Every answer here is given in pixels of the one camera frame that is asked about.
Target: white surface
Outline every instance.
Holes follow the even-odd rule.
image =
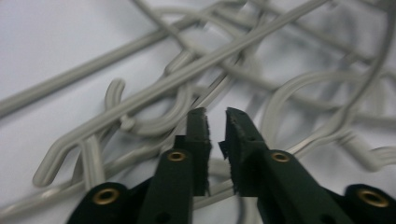
[[[149,2],[152,6],[202,8],[212,1]],[[304,21],[315,23],[316,26],[323,25],[332,13],[321,10],[321,14],[313,13],[310,17],[317,20],[309,20],[308,17]],[[358,38],[355,39],[355,44],[369,51],[375,48],[373,46],[383,30],[382,23],[381,20],[373,19],[377,15],[364,17],[359,12],[359,8],[354,8],[351,12],[352,17],[359,21],[354,31]],[[338,34],[345,32],[340,25],[343,23],[340,22],[333,24]],[[0,99],[153,30],[153,23],[128,1],[0,1]],[[221,43],[220,40],[222,43],[228,41],[222,35],[213,34],[216,41],[210,45],[216,46]],[[270,35],[258,52],[264,67],[263,75],[284,82],[305,71],[332,67],[332,63],[321,63],[323,58],[318,56],[321,48],[305,37],[296,37],[294,32],[284,31]],[[394,50],[389,58],[390,65],[396,62],[395,52]],[[168,39],[1,118],[0,207],[40,191],[32,185],[31,180],[47,150],[60,136],[103,112],[106,88],[113,78],[123,77],[127,83],[124,94],[134,94],[153,83],[177,53],[177,45]],[[237,83],[221,101],[216,101],[209,107],[214,157],[220,156],[216,143],[223,139],[226,107],[245,109],[253,93],[257,92],[259,90],[246,83]],[[394,93],[389,95],[389,104],[394,105]],[[293,123],[287,125],[285,130],[287,129],[298,130]],[[394,130],[365,126],[360,126],[359,129],[373,147],[396,145]],[[133,139],[125,134],[118,134],[110,144],[111,148],[106,149],[106,155],[109,150],[121,154],[133,143]],[[70,178],[76,157],[77,152],[73,152],[66,158],[54,184]],[[341,193],[349,184],[366,183],[396,197],[394,166],[368,174],[336,146],[318,148],[303,158],[303,163],[320,184],[336,192]],[[138,165],[132,172],[119,175],[114,180],[129,187],[134,186],[150,176],[155,169],[154,164],[155,161],[149,161]],[[65,223],[82,193],[5,223]],[[194,223],[229,223],[235,219],[235,216],[229,215],[235,214],[234,207],[230,206],[232,203],[234,200],[228,199],[198,211],[194,215]]]

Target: coated wire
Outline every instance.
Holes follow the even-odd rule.
[[[340,45],[339,42],[336,41],[331,41],[329,38],[326,38],[321,33],[318,33],[303,24],[295,21],[297,20],[301,15],[304,15],[305,13],[309,12],[310,10],[315,9],[316,7],[321,6],[324,4],[326,1],[312,1],[307,4],[305,4],[303,7],[298,7],[294,9],[292,12],[285,14],[281,14],[277,12],[276,10],[273,10],[272,8],[268,7],[267,3],[263,3],[258,0],[254,0],[253,3],[258,4],[259,6],[262,7],[263,12],[264,11],[270,11],[272,13],[278,13],[277,16],[279,16],[278,19],[275,21],[272,21],[268,24],[265,24],[265,27],[262,26],[264,23],[265,19],[264,16],[265,14],[262,12],[262,16],[258,18],[258,23],[259,25],[254,26],[254,22],[248,21],[244,19],[243,17],[231,17],[230,11],[227,9],[217,9],[214,11],[206,12],[206,13],[201,13],[198,14],[196,12],[188,11],[185,9],[175,9],[175,8],[160,8],[160,9],[155,9],[152,10],[150,7],[145,5],[142,1],[140,0],[134,0],[134,2],[139,5],[139,7],[146,12],[147,15],[150,16],[152,20],[154,20],[162,29],[163,31],[160,32],[162,36],[170,35],[172,36],[177,43],[182,47],[182,51],[180,54],[186,53],[192,56],[193,60],[187,60],[184,63],[180,63],[183,60],[176,60],[175,64],[176,65],[169,65],[165,69],[165,74],[168,75],[169,77],[165,76],[163,80],[160,80],[159,83],[162,84],[157,84],[154,85],[151,89],[152,90],[158,90],[160,87],[166,86],[165,83],[169,83],[172,81],[175,81],[176,77],[183,77],[182,75],[186,76],[187,73],[193,72],[194,75],[189,75],[189,77],[183,77],[183,81],[179,81],[176,85],[171,85],[172,87],[177,87],[177,96],[176,96],[176,103],[174,104],[174,107],[172,107],[167,114],[165,114],[162,119],[163,122],[161,125],[156,125],[157,122],[160,122],[160,119],[154,119],[150,120],[147,122],[142,122],[142,121],[137,121],[133,117],[128,117],[128,114],[133,114],[137,108],[143,107],[144,105],[148,105],[152,103],[156,97],[153,97],[150,95],[150,99],[147,101],[142,101],[143,95],[149,95],[148,91],[142,92],[140,95],[137,95],[136,97],[132,97],[129,99],[129,102],[132,102],[134,100],[138,101],[137,103],[134,102],[134,105],[122,105],[122,102],[120,100],[121,94],[122,94],[122,89],[124,86],[124,83],[121,80],[115,80],[114,83],[112,83],[109,86],[108,89],[108,97],[106,96],[106,110],[109,110],[111,112],[108,113],[108,115],[103,115],[102,117],[104,119],[109,119],[111,116],[109,114],[118,114],[119,116],[115,116],[116,118],[120,119],[121,121],[121,127],[122,123],[125,122],[124,131],[128,130],[133,130],[134,128],[132,127],[139,127],[139,125],[136,125],[137,123],[140,122],[140,130],[147,130],[146,132],[144,131],[137,131],[138,129],[135,129],[134,132],[135,134],[139,135],[148,135],[148,136],[155,136],[155,135],[161,135],[166,132],[169,132],[172,127],[176,125],[176,127],[170,131],[170,133],[166,136],[160,136],[160,137],[154,137],[150,138],[149,141],[143,145],[140,148],[137,148],[117,159],[114,161],[109,162],[108,164],[105,165],[105,170],[106,170],[106,177],[109,178],[110,176],[118,173],[120,170],[125,169],[128,166],[131,166],[131,164],[141,162],[144,160],[147,160],[149,158],[153,158],[157,156],[161,151],[164,151],[168,148],[170,148],[172,142],[173,142],[173,137],[175,134],[177,134],[185,125],[185,118],[184,116],[177,116],[177,111],[182,111],[181,114],[185,114],[186,111],[188,111],[189,108],[195,108],[199,106],[206,106],[208,105],[221,91],[225,90],[226,88],[230,87],[230,84],[233,82],[233,79],[230,78],[236,77],[239,79],[244,79],[247,80],[250,83],[255,83],[255,85],[258,85],[265,90],[268,91],[274,91],[275,94],[271,99],[270,104],[267,106],[267,110],[265,115],[263,116],[262,119],[262,134],[266,138],[267,144],[272,147],[275,144],[276,140],[276,134],[272,132],[271,130],[275,130],[275,127],[277,127],[276,119],[278,118],[278,112],[282,106],[282,104],[290,97],[293,100],[296,100],[297,102],[305,105],[307,108],[310,110],[318,110],[318,111],[329,111],[329,110],[336,110],[336,116],[339,116],[339,122],[341,123],[339,125],[333,125],[331,127],[331,130],[328,131],[325,134],[317,133],[315,132],[311,137],[308,139],[309,141],[304,141],[303,144],[298,144],[295,147],[289,148],[288,151],[291,153],[295,153],[297,157],[302,156],[303,154],[301,151],[307,151],[310,147],[313,145],[318,146],[321,144],[324,144],[325,142],[332,141],[333,139],[339,138],[339,137],[344,137],[345,134],[342,131],[345,129],[347,125],[350,124],[352,120],[362,120],[362,119],[368,119],[372,123],[391,123],[389,126],[394,127],[394,124],[396,123],[396,119],[391,118],[391,117],[379,117],[377,114],[371,115],[367,113],[361,113],[357,112],[358,106],[361,104],[362,100],[365,99],[366,95],[368,92],[372,90],[374,87],[374,84],[378,82],[378,80],[386,74],[390,78],[396,78],[396,76],[388,71],[381,71],[380,69],[383,67],[383,63],[386,59],[387,51],[389,50],[389,45],[391,43],[392,39],[392,34],[394,30],[394,25],[395,25],[395,15],[391,15],[391,11],[395,9],[396,4],[391,5],[391,8],[389,9],[388,12],[388,30],[387,34],[384,37],[383,41],[383,46],[380,50],[380,53],[378,56],[375,58],[375,64],[371,66],[369,72],[367,73],[367,78],[365,79],[364,82],[362,82],[361,86],[358,88],[357,91],[355,91],[353,97],[351,97],[351,100],[346,104],[346,105],[333,105],[327,102],[321,102],[318,100],[311,100],[308,98],[305,98],[303,95],[297,95],[294,94],[294,91],[300,89],[302,86],[307,85],[311,82],[315,81],[321,81],[321,80],[342,80],[342,81],[351,81],[358,83],[361,81],[361,77],[357,76],[353,72],[323,72],[320,74],[307,74],[304,76],[299,76],[295,78],[294,80],[288,82],[287,84],[283,86],[278,86],[274,83],[270,83],[266,81],[265,79],[262,79],[257,76],[257,74],[260,73],[258,69],[258,65],[255,64],[253,61],[255,60],[254,58],[254,48],[251,47],[254,43],[257,43],[260,39],[262,39],[264,36],[272,33],[273,31],[279,29],[285,24],[294,24],[298,28],[302,29],[303,31],[306,31],[309,34],[315,35],[316,37],[319,37],[319,39],[324,39],[324,42],[327,42],[327,44],[330,44],[334,47],[337,47],[341,50],[348,51],[350,48]],[[227,4],[234,4],[238,7],[240,7],[242,4],[241,3],[222,3],[224,5]],[[215,51],[215,53],[207,53],[204,50],[199,49],[198,47],[192,45],[190,42],[184,39],[179,33],[179,28],[175,27],[173,25],[168,25],[165,23],[161,18],[160,15],[163,14],[169,14],[169,13],[177,13],[177,14],[183,14],[187,15],[187,18],[189,18],[190,21],[210,21],[213,24],[218,25],[222,30],[226,31],[228,34],[233,36],[235,38],[235,41],[232,42],[227,48],[222,48],[218,51]],[[222,21],[220,19],[216,18],[216,15],[220,18],[225,19],[226,21]],[[230,26],[230,23],[234,23],[237,26],[241,26],[244,29],[252,29],[247,36],[248,37],[241,37],[241,34],[243,32],[239,32],[237,29],[234,29],[232,26]],[[238,52],[242,52],[242,55],[244,56],[245,60],[236,60],[235,64],[230,64],[228,62],[225,62],[224,60],[227,59],[227,57],[232,56],[233,54],[236,54]],[[353,55],[357,57],[359,60],[362,60],[364,63],[369,63],[372,62],[373,59],[368,59],[365,57],[361,57],[361,55],[358,52],[353,52]],[[250,63],[248,70],[242,69],[241,65],[244,63]],[[191,102],[192,98],[192,90],[189,88],[188,80],[191,77],[194,77],[195,74],[199,74],[200,72],[204,71],[207,67],[209,66],[218,66],[224,70],[224,73],[220,75],[214,83],[208,88],[208,91],[204,91],[195,102]],[[172,88],[170,86],[166,87],[166,89],[171,90]],[[179,94],[180,92],[187,93],[187,96],[185,98],[182,97],[183,94]],[[116,113],[113,112],[115,111],[114,107],[117,108],[122,108],[121,112]],[[99,129],[93,128],[93,124],[87,124],[87,126],[83,127],[81,126],[78,130],[83,131],[83,130],[88,130],[89,134],[84,135],[84,137],[88,136],[95,136],[96,134],[99,133],[99,139],[102,139],[102,137],[105,137],[106,134],[113,128],[114,125],[114,120],[111,120],[111,122],[106,122],[106,125],[102,125]],[[154,129],[160,129],[160,126],[165,126],[166,128],[163,128],[163,130],[158,131],[158,132],[153,132],[151,133],[150,131],[153,129],[152,127],[155,127]],[[74,144],[73,141],[70,141],[70,139],[64,139],[64,145],[61,146],[63,148],[70,148]],[[381,147],[381,148],[376,148],[373,149],[371,152],[373,155],[375,155],[377,158],[379,158],[382,162],[382,165],[388,165],[388,164],[395,164],[396,163],[396,152],[395,152],[395,147]],[[217,172],[215,175],[219,176],[225,176],[229,177],[229,173],[225,172],[228,171],[228,166],[221,164],[221,162],[218,162],[217,164],[218,169],[215,169]],[[49,182],[51,179],[50,175],[44,176],[44,178],[41,178],[42,183],[40,181],[36,182],[37,185],[42,185],[43,183],[46,184]],[[58,187],[52,187],[50,189],[47,189],[25,201],[18,202],[15,204],[12,204],[9,207],[2,208],[0,210],[0,220],[10,218],[17,216],[21,214],[22,212],[26,212],[28,210],[36,209],[38,207],[42,207],[45,205],[48,205],[50,203],[54,203],[56,201],[61,200],[62,198],[67,197],[68,195],[71,195],[73,193],[78,192],[82,187],[83,187],[83,180],[77,180],[77,177],[74,177],[74,180],[65,182],[64,184],[58,186]],[[232,182],[230,180],[226,180],[225,182],[212,187],[212,190],[214,192],[212,197],[209,198],[201,198],[201,199],[196,199],[196,204],[195,208],[207,206],[209,204],[221,201],[225,198],[233,196],[233,191],[232,191]],[[258,221],[258,214],[255,209],[255,202],[253,200],[248,200],[248,199],[242,199],[241,202],[241,214],[238,219],[238,223],[256,223]]]

